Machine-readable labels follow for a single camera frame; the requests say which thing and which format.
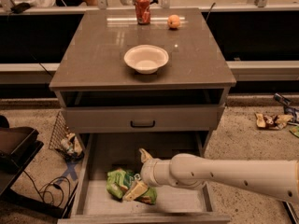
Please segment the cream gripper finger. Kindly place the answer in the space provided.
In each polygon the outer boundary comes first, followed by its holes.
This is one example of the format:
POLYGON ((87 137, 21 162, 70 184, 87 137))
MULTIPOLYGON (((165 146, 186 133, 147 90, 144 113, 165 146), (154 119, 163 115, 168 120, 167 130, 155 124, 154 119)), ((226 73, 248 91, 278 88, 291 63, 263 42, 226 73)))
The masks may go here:
POLYGON ((130 202, 143 195, 149 186, 142 180, 135 180, 133 185, 128 189, 125 195, 122 197, 125 201, 130 202))
POLYGON ((148 151, 144 148, 140 148, 139 149, 139 152, 140 152, 140 159, 141 159, 141 162, 142 163, 145 163, 146 161, 149 161, 149 160, 152 160, 153 157, 148 153, 148 151))

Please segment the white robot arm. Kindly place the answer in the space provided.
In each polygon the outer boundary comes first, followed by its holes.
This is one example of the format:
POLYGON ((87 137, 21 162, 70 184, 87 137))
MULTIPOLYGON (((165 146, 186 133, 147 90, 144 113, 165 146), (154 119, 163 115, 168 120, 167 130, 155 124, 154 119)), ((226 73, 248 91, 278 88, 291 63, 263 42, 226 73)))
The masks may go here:
POLYGON ((245 189, 284 202, 299 203, 297 161, 209 160, 180 153, 170 160, 153 158, 143 148, 141 178, 125 193, 132 201, 150 187, 200 189, 207 181, 245 189))

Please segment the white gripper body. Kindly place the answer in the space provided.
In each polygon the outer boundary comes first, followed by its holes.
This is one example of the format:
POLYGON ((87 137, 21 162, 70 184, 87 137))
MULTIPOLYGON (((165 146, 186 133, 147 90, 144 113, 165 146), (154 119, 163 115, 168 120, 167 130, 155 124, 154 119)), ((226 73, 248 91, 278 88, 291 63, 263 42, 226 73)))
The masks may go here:
POLYGON ((170 185, 170 160, 150 159, 141 168, 141 178, 150 187, 170 185))

